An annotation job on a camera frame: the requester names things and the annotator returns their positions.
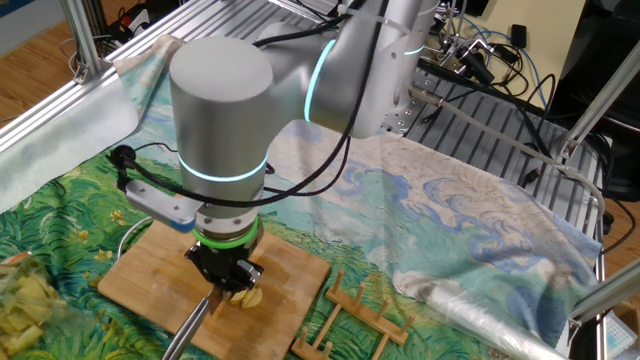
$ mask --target wooden cutting board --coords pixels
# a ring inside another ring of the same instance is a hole
[[[176,333],[211,284],[184,258],[195,242],[156,221],[109,270],[98,291]],[[282,359],[329,271],[329,264],[271,234],[252,261],[264,267],[262,302],[242,310],[222,302],[192,343],[222,359]]]

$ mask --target blue cable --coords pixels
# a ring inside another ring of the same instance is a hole
[[[480,30],[480,28],[478,27],[478,25],[474,24],[471,20],[467,19],[467,18],[466,18],[466,17],[464,17],[464,16],[462,17],[462,20],[464,20],[464,21],[468,22],[469,24],[471,24],[471,26],[473,26],[473,28],[474,28],[474,29],[476,29],[477,33],[475,33],[475,35],[473,35],[473,37],[476,37],[476,35],[480,34],[480,36],[482,36],[482,40],[484,40],[484,42],[485,42],[485,43],[487,43],[487,44],[489,43],[489,42],[487,41],[487,38],[486,38],[486,37],[484,37],[484,35],[482,34],[482,33],[483,33],[483,31],[482,31],[482,30]]]
[[[479,33],[473,35],[473,37],[478,36],[478,34],[480,34],[480,36],[482,36],[482,38],[484,38],[483,34],[496,34],[496,35],[504,36],[505,39],[511,41],[511,38],[509,37],[509,35],[507,35],[505,33],[501,33],[500,31],[491,31],[491,30],[480,31]],[[531,56],[529,56],[529,54],[527,54],[527,52],[524,51],[524,49],[520,49],[520,51],[522,51],[524,56],[526,56],[527,59],[529,59],[529,62],[531,63],[531,67],[533,67],[533,73],[536,74],[536,81],[538,82],[538,85],[539,85],[540,84],[540,76],[538,75],[538,69],[536,68],[536,64],[533,62],[533,59],[531,58]],[[546,109],[547,108],[547,100],[544,98],[544,93],[542,92],[542,87],[540,87],[540,89],[538,89],[538,91],[540,92],[540,99],[542,100],[542,105]]]

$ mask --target green ring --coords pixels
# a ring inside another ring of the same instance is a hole
[[[256,235],[258,234],[258,218],[256,218],[256,220],[253,222],[253,226],[251,227],[251,230],[249,230],[248,233],[246,233],[240,239],[233,240],[233,241],[215,241],[215,240],[211,240],[211,239],[207,238],[206,236],[202,235],[196,229],[191,230],[191,233],[193,234],[193,236],[196,237],[196,240],[200,241],[200,243],[202,243],[202,244],[204,244],[204,245],[206,245],[206,246],[208,246],[210,248],[221,249],[221,250],[231,249],[231,248],[242,246],[242,245],[246,244],[247,242],[249,242],[250,240],[255,239]]]

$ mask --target wire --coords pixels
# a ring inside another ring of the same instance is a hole
[[[389,4],[389,0],[382,0],[382,4],[380,6],[379,16],[383,16],[385,14],[388,4]],[[351,131],[353,130],[353,127],[354,127],[355,122],[356,122],[356,118],[357,118],[357,115],[358,115],[358,111],[360,109],[360,105],[362,104],[362,99],[364,98],[364,93],[365,93],[367,82],[369,81],[369,75],[370,75],[370,72],[371,72],[371,66],[373,64],[373,59],[375,57],[376,48],[378,46],[378,40],[379,40],[379,37],[380,37],[381,28],[382,28],[382,24],[380,24],[380,23],[376,23],[375,24],[375,29],[373,31],[373,37],[372,37],[373,41],[371,43],[371,46],[369,47],[369,53],[367,55],[367,62],[366,62],[365,68],[363,69],[364,70],[363,71],[364,76],[362,77],[362,83],[360,84],[360,91],[358,93],[358,97],[356,98],[356,102],[355,102],[353,110],[351,112],[351,115],[350,115],[350,118],[349,118],[349,122],[348,122],[344,132],[342,133],[342,136],[340,137],[340,140],[338,141],[338,144],[333,149],[333,151],[331,152],[331,154],[329,155],[327,160],[325,160],[325,162],[316,171],[314,171],[311,175],[309,175],[302,182],[300,182],[296,186],[284,191],[283,193],[276,194],[276,195],[271,196],[269,198],[264,198],[264,199],[254,200],[254,201],[234,201],[234,200],[224,200],[224,199],[212,198],[212,197],[209,197],[209,196],[204,196],[204,195],[189,191],[187,189],[182,188],[181,186],[176,186],[174,184],[171,184],[171,183],[168,183],[168,182],[166,182],[164,180],[161,180],[156,175],[150,173],[144,167],[142,167],[140,164],[135,162],[135,160],[124,159],[123,165],[126,168],[131,168],[131,169],[136,170],[138,173],[140,173],[140,175],[145,177],[147,180],[153,182],[154,184],[156,184],[156,185],[158,185],[158,186],[160,186],[162,188],[165,188],[166,190],[169,190],[171,192],[180,194],[182,196],[185,196],[185,197],[188,197],[188,198],[191,198],[191,199],[194,199],[194,200],[202,201],[204,203],[209,203],[211,205],[226,206],[226,207],[250,208],[250,207],[256,207],[256,206],[262,206],[262,205],[271,204],[271,203],[274,203],[276,201],[285,199],[285,198],[287,198],[289,196],[292,196],[293,194],[297,193],[298,191],[300,191],[301,189],[303,189],[304,187],[309,185],[312,181],[317,179],[331,165],[333,160],[338,156],[338,153],[340,152],[340,150],[344,146],[344,144],[347,141],[347,139],[350,137]],[[275,42],[275,40],[273,40],[273,38],[269,38],[269,39],[264,39],[264,40],[269,40],[268,43]]]
[[[608,196],[608,198],[613,200],[613,202],[615,202],[616,204],[618,204],[618,206],[620,206],[620,208],[627,214],[627,216],[631,220],[631,228],[618,241],[613,243],[613,245],[611,245],[608,248],[602,250],[600,252],[600,255],[605,255],[606,253],[610,252],[611,250],[613,250],[613,249],[617,248],[618,246],[622,245],[622,243],[624,243],[627,239],[629,239],[629,237],[631,237],[631,234],[633,234],[633,232],[636,231],[636,218],[633,216],[631,211],[629,211],[629,209],[627,209],[627,207],[624,206],[624,204],[622,202],[620,202],[618,199],[613,198],[611,196]]]
[[[164,146],[167,150],[169,150],[171,152],[178,152],[178,150],[174,150],[174,149],[170,148],[169,145],[167,145],[167,144],[165,144],[163,142],[159,142],[159,141],[151,142],[151,143],[148,143],[148,144],[144,144],[144,145],[138,146],[137,148],[133,149],[133,151],[138,152],[139,150],[142,150],[142,149],[147,148],[149,146]]]
[[[118,260],[120,260],[120,257],[122,256],[122,250],[124,249],[124,245],[127,242],[129,235],[131,235],[131,233],[133,233],[137,228],[148,221],[153,221],[153,218],[151,216],[147,216],[146,218],[135,223],[131,228],[129,228],[129,230],[127,230],[127,232],[122,237],[122,240],[120,240],[120,245],[118,245],[118,257],[116,257],[116,262],[118,262]]]
[[[527,90],[529,90],[529,80],[527,80],[527,78],[522,74],[522,72],[518,69],[516,69],[513,65],[509,64],[508,61],[506,61],[505,59],[503,59],[501,56],[498,55],[494,55],[498,60],[502,61],[508,68],[509,68],[509,72],[507,73],[507,79],[505,81],[503,81],[502,83],[498,83],[495,84],[497,86],[508,86],[509,83],[511,83],[517,76],[520,76],[522,78],[522,80],[524,80],[524,90],[522,90],[520,93],[516,94],[516,95],[512,95],[513,97],[517,97],[520,95],[524,95]],[[513,77],[510,77],[510,73],[511,72],[515,72],[515,74],[513,75]]]
[[[589,189],[589,191],[591,191],[591,194],[593,197],[595,197],[597,199],[597,204],[598,204],[598,219],[600,219],[602,217],[602,215],[604,214],[605,211],[605,202],[604,202],[604,197],[602,196],[602,193],[600,192],[600,190],[591,182],[589,181],[589,179],[587,179],[584,175],[582,175],[578,170],[570,168],[568,166],[565,166],[555,160],[553,160],[551,157],[549,156],[545,156],[533,149],[531,149],[530,147],[521,144],[513,139],[511,139],[510,137],[486,126],[485,124],[482,124],[481,122],[477,121],[476,119],[474,119],[473,117],[467,115],[464,111],[458,109],[457,107],[455,107],[454,105],[451,105],[449,102],[446,101],[442,101],[441,106],[451,112],[453,112],[454,114],[458,115],[459,117],[461,117],[463,120],[467,121],[468,123],[470,123],[471,125],[481,129],[482,131],[488,133],[489,135],[493,135],[494,137],[506,142],[507,144],[515,147],[516,149],[522,151],[525,154],[528,154],[538,160],[541,160],[542,162],[553,166],[556,170],[560,171],[562,174],[564,174],[566,177],[568,177],[569,179],[574,179],[579,181],[583,186],[585,186],[587,189]]]
[[[499,31],[484,30],[484,31],[479,32],[478,34],[475,34],[473,37],[476,37],[479,34],[480,35],[482,35],[482,34],[496,34],[496,35],[503,36],[508,41],[511,41],[511,37],[509,37],[509,35],[507,35],[505,33],[501,33]],[[538,68],[536,67],[536,64],[533,62],[533,59],[531,58],[531,56],[529,56],[529,54],[524,49],[520,49],[520,51],[522,51],[524,56],[526,56],[527,59],[529,59],[529,62],[531,63],[531,67],[533,68],[533,72],[536,75],[536,81],[539,84],[540,83],[540,75],[538,75]],[[538,90],[540,92],[540,99],[542,100],[542,105],[544,105],[544,107],[546,108],[547,107],[547,100],[544,98],[544,93],[542,92],[541,88],[538,89]]]
[[[466,22],[468,22],[469,24],[471,24],[471,26],[473,26],[474,29],[476,29],[477,33],[473,34],[473,37],[476,37],[476,35],[480,34],[480,36],[482,36],[482,40],[484,40],[485,44],[489,44],[489,41],[487,41],[487,38],[484,36],[484,34],[482,33],[482,30],[480,29],[480,27],[476,24],[474,24],[471,20],[467,19],[466,17],[462,17],[462,19]]]
[[[265,39],[261,39],[258,40],[256,42],[253,43],[253,46],[255,47],[262,47],[265,45],[269,45],[269,44],[273,44],[275,42],[280,42],[280,41],[286,41],[286,40],[295,40],[295,39],[300,39],[300,38],[304,38],[307,36],[312,36],[312,35],[317,35],[317,34],[321,34],[331,28],[333,28],[334,26],[338,25],[339,23],[341,23],[342,21],[344,21],[346,19],[346,16],[344,15],[340,15],[337,18],[333,19],[333,20],[329,20],[326,23],[310,29],[310,30],[303,30],[303,31],[298,31],[295,33],[291,33],[291,34],[284,34],[284,35],[276,35],[276,36],[272,36],[269,38],[265,38]]]
[[[273,166],[271,166],[271,164],[267,163],[266,166],[267,166],[267,169],[265,170],[265,174],[273,175],[276,173],[276,169]]]
[[[347,138],[347,144],[345,145],[344,148],[344,156],[342,157],[342,163],[340,164],[340,169],[338,170],[338,173],[336,174],[336,176],[333,177],[333,180],[331,180],[325,187],[323,187],[322,189],[319,190],[315,190],[315,191],[310,191],[310,192],[306,192],[306,193],[295,193],[292,196],[316,196],[316,195],[320,195],[323,192],[329,190],[333,185],[335,185],[335,183],[338,182],[338,180],[340,179],[340,177],[342,176],[342,172],[344,171],[344,168],[347,165],[347,157],[349,156],[349,148],[351,147],[351,136],[349,136],[349,138]],[[279,194],[282,192],[282,190],[279,189],[274,189],[274,188],[269,188],[269,187],[265,187],[264,188],[265,191],[269,191],[272,193],[276,193]]]
[[[365,0],[354,0],[351,3],[351,5],[349,5],[349,9],[357,10],[362,6],[362,4],[364,4],[364,2],[365,2]],[[298,32],[291,33],[291,34],[276,35],[276,36],[272,36],[272,37],[269,37],[269,38],[261,39],[261,40],[255,41],[253,43],[253,46],[262,47],[262,46],[273,44],[273,43],[280,42],[280,41],[295,40],[295,39],[300,39],[300,38],[304,38],[304,37],[307,37],[307,36],[322,34],[323,32],[332,29],[336,25],[338,25],[341,22],[343,22],[344,20],[346,20],[347,17],[348,17],[348,15],[346,15],[346,14],[340,15],[340,16],[336,17],[335,19],[331,19],[329,21],[326,21],[326,22],[320,24],[318,27],[315,27],[313,29],[298,31]]]
[[[292,0],[293,2],[297,3],[298,5],[302,6],[303,8],[311,11],[313,13],[313,15],[315,15],[316,17],[318,17],[318,19],[322,20],[322,21],[329,21],[329,19],[327,19],[326,17],[324,17],[322,14],[320,14],[316,9],[312,8],[311,6],[303,3],[301,0]]]
[[[64,46],[65,46],[66,44],[68,44],[68,43],[72,42],[72,41],[73,41],[73,38],[70,38],[70,39],[67,39],[67,40],[63,41],[63,42],[60,44],[60,52],[61,52],[61,53],[62,53],[62,55],[64,55],[64,57],[66,57],[67,59],[69,58],[69,55],[67,55],[67,53],[66,53],[66,52],[64,52]]]
[[[540,81],[538,83],[538,85],[536,86],[535,89],[533,89],[533,91],[531,92],[531,95],[529,95],[529,98],[527,99],[527,102],[529,104],[531,104],[531,100],[533,99],[533,97],[535,96],[535,93],[537,90],[542,88],[542,85],[547,82],[547,80],[551,79],[551,92],[549,93],[549,102],[547,103],[547,105],[544,107],[544,113],[542,114],[542,117],[540,118],[540,123],[538,125],[538,131],[540,131],[539,127],[542,126],[542,123],[545,121],[545,119],[547,118],[547,115],[549,115],[549,108],[551,107],[551,104],[553,103],[553,98],[555,97],[556,94],[556,86],[557,86],[557,79],[556,76],[554,74],[549,74],[547,76],[544,77],[544,79],[542,79],[542,81]]]
[[[508,87],[506,86],[502,86],[502,88],[509,94],[509,96],[511,96],[513,99],[515,99],[515,96],[513,96],[513,94],[511,93],[511,90],[509,90]],[[538,130],[536,129],[536,127],[533,125],[533,121],[531,121],[531,118],[529,117],[529,115],[527,115],[527,111],[525,109],[522,108],[522,106],[518,105],[517,103],[513,103],[516,107],[516,109],[518,109],[518,111],[520,112],[520,114],[522,115],[522,120],[524,121],[524,125],[527,127],[527,130],[529,131],[529,134],[531,134],[531,136],[533,137],[533,139],[536,142],[536,145],[538,145],[538,148],[540,149],[540,152],[550,158],[551,156],[551,152],[549,151],[549,148],[547,148],[547,144],[544,143],[544,140],[542,140],[542,137],[540,137],[540,133],[538,132]]]
[[[74,52],[73,55],[71,55],[71,57],[69,58],[69,61],[67,62],[67,64],[69,65],[69,70],[71,70],[71,72],[73,73],[73,77],[76,77],[78,75],[78,70],[74,69],[71,63],[73,63],[73,61],[76,59],[77,56],[78,56],[78,52]]]

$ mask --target black cable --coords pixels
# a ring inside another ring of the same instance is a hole
[[[509,94],[509,96],[515,99],[515,96],[513,96],[513,93],[511,92],[511,90],[509,90],[508,87],[502,86],[502,88],[505,89],[505,91]],[[516,103],[513,103],[513,104],[516,106],[516,109],[518,109],[520,114],[522,114],[522,120],[524,121],[524,125],[527,127],[527,130],[529,131],[529,134],[531,134],[531,136],[533,137],[533,140],[535,140],[535,143],[536,145],[538,145],[538,148],[540,149],[540,152],[542,153],[542,155],[551,158],[552,157],[551,152],[549,152],[549,148],[547,148],[547,144],[545,144],[544,140],[542,140],[542,138],[540,137],[540,133],[538,132],[536,127],[533,125],[533,121],[531,120],[529,115],[527,115],[527,111],[524,108],[522,108],[522,106]]]
[[[169,145],[167,145],[167,144],[165,144],[163,142],[159,142],[159,141],[151,142],[151,143],[148,143],[148,144],[144,144],[144,145],[138,146],[137,148],[133,149],[133,151],[138,152],[139,150],[142,150],[142,149],[144,149],[146,147],[149,147],[149,146],[164,146],[167,150],[169,150],[171,152],[178,152],[178,150],[174,150],[174,149],[170,148]]]
[[[389,4],[389,0],[383,0],[382,5],[380,6],[380,13],[378,14],[379,16],[384,16],[386,10],[387,10],[387,6]],[[335,158],[338,156],[338,153],[340,152],[340,150],[342,149],[342,147],[344,146],[345,142],[347,141],[347,139],[350,137],[351,131],[353,130],[353,126],[355,125],[356,122],[356,118],[358,115],[358,111],[360,109],[360,105],[362,104],[362,99],[364,98],[364,92],[367,86],[367,82],[369,80],[369,75],[371,72],[371,66],[373,64],[373,58],[375,56],[375,52],[376,52],[376,47],[378,45],[378,38],[380,36],[380,31],[382,29],[382,24],[380,23],[376,23],[374,31],[373,31],[373,41],[371,46],[369,47],[369,53],[367,56],[367,62],[365,65],[365,68],[363,69],[363,74],[365,74],[362,77],[362,83],[360,84],[360,91],[358,93],[358,97],[356,99],[355,105],[353,107],[353,110],[351,112],[350,118],[349,118],[349,122],[345,128],[345,131],[342,133],[342,136],[340,137],[340,140],[338,141],[338,144],[336,145],[336,147],[333,149],[333,151],[331,152],[331,154],[329,155],[329,157],[327,158],[327,160],[325,160],[325,162],[316,170],[313,172],[313,174],[309,175],[306,179],[304,179],[302,182],[300,182],[298,185],[280,193],[274,196],[271,196],[269,198],[265,198],[265,199],[260,199],[260,200],[254,200],[254,201],[234,201],[234,200],[224,200],[224,199],[218,199],[218,198],[212,198],[209,196],[204,196],[198,193],[194,193],[192,191],[189,191],[187,189],[182,188],[181,186],[177,186],[171,183],[168,183],[166,181],[161,180],[160,178],[158,178],[157,176],[155,176],[154,174],[150,173],[149,171],[147,171],[144,167],[142,167],[140,164],[138,164],[135,160],[131,160],[131,159],[124,159],[123,160],[123,165],[126,168],[131,168],[136,170],[138,173],[140,173],[140,175],[142,175],[143,177],[145,177],[147,180],[151,181],[152,183],[165,188],[171,192],[180,194],[182,196],[186,196],[188,198],[194,199],[194,200],[198,200],[198,201],[202,201],[204,203],[208,203],[211,205],[218,205],[218,206],[226,206],[226,207],[239,207],[239,208],[250,208],[250,207],[256,207],[256,206],[263,206],[263,205],[268,205],[271,203],[274,203],[276,201],[285,199],[289,196],[292,196],[293,194],[296,194],[298,191],[300,191],[301,189],[303,189],[304,187],[306,187],[307,185],[309,185],[312,181],[314,181],[315,179],[317,179],[333,162],[333,160],[335,160]]]
[[[267,169],[265,170],[264,173],[267,175],[273,175],[276,173],[276,169],[273,166],[271,166],[271,164],[267,163]]]
[[[349,156],[349,149],[351,148],[351,136],[349,136],[347,138],[347,143],[344,147],[344,156],[342,158],[342,163],[340,164],[340,169],[338,170],[338,173],[336,174],[336,176],[333,177],[333,180],[331,180],[325,187],[323,187],[322,189],[319,190],[315,190],[315,191],[309,191],[306,193],[295,193],[292,196],[316,196],[316,195],[320,195],[323,192],[329,190],[333,185],[335,185],[335,183],[338,182],[338,180],[340,180],[340,177],[342,176],[342,172],[344,171],[344,168],[347,166],[347,157]],[[270,188],[270,187],[265,187],[264,188],[265,191],[269,191],[272,193],[282,193],[282,190],[280,189],[274,189],[274,188]]]
[[[311,11],[313,13],[313,15],[317,16],[318,19],[322,20],[322,21],[329,21],[329,19],[327,19],[326,17],[324,17],[324,15],[320,14],[316,9],[312,8],[311,6],[303,3],[301,0],[293,0],[295,3],[299,4],[300,6],[302,6],[303,8]]]
[[[524,95],[527,93],[527,90],[529,90],[529,80],[527,80],[526,76],[524,76],[522,74],[522,72],[518,69],[516,69],[513,65],[509,64],[508,61],[506,61],[505,59],[503,59],[502,57],[498,56],[498,55],[494,55],[495,58],[497,58],[498,60],[502,61],[507,67],[509,67],[509,72],[514,72],[515,74],[513,75],[513,77],[511,76],[507,76],[507,79],[504,80],[501,83],[495,84],[498,86],[508,86],[516,77],[520,77],[522,78],[522,80],[524,80],[524,90],[522,90],[521,92],[514,94],[514,97],[518,97],[521,95]]]
[[[531,92],[531,95],[529,95],[529,98],[527,99],[527,103],[531,104],[531,100],[533,99],[534,95],[538,92],[538,90],[540,90],[542,85],[545,82],[547,82],[547,80],[549,80],[549,79],[551,79],[551,92],[549,93],[549,99],[547,101],[547,105],[544,107],[544,113],[540,117],[540,122],[538,123],[538,132],[542,128],[542,124],[546,120],[547,115],[549,115],[549,109],[551,108],[551,103],[553,103],[553,99],[556,96],[556,86],[557,86],[556,76],[554,74],[549,74],[549,75],[545,76],[540,81],[540,83],[538,83],[538,85],[535,87],[535,89],[533,89],[533,91]]]
[[[567,118],[572,118],[576,116],[581,116],[582,114],[584,114],[584,111],[576,111],[574,113],[569,113],[569,114],[549,115],[547,116],[547,120],[567,119]]]
[[[360,6],[362,6],[362,4],[364,4],[364,1],[365,0],[354,0],[351,3],[351,5],[349,5],[349,9],[353,9],[353,10],[359,9]],[[253,46],[261,47],[261,46],[273,44],[275,42],[300,39],[300,38],[307,37],[307,36],[322,34],[323,32],[332,29],[333,27],[335,27],[336,25],[340,24],[341,22],[343,22],[346,19],[347,19],[346,15],[340,15],[340,16],[336,17],[335,19],[331,19],[329,21],[326,21],[326,22],[320,24],[318,27],[315,27],[313,29],[298,31],[298,32],[291,33],[291,34],[272,36],[272,37],[265,38],[265,39],[258,40],[256,42],[254,42]]]
[[[626,206],[624,206],[624,204],[622,202],[620,202],[618,199],[613,198],[611,196],[607,196],[609,199],[613,200],[613,202],[615,202],[616,204],[618,204],[618,206],[620,206],[620,208],[627,214],[627,216],[629,216],[629,219],[631,220],[631,228],[629,229],[629,231],[627,231],[626,234],[624,234],[620,240],[616,241],[615,243],[613,243],[613,245],[609,246],[608,248],[602,250],[600,252],[600,255],[605,255],[606,253],[610,252],[611,250],[617,248],[618,246],[622,245],[622,243],[624,243],[630,236],[631,234],[633,234],[634,231],[636,231],[636,218],[633,216],[633,214],[631,213],[631,211],[629,211],[629,209],[627,209]]]

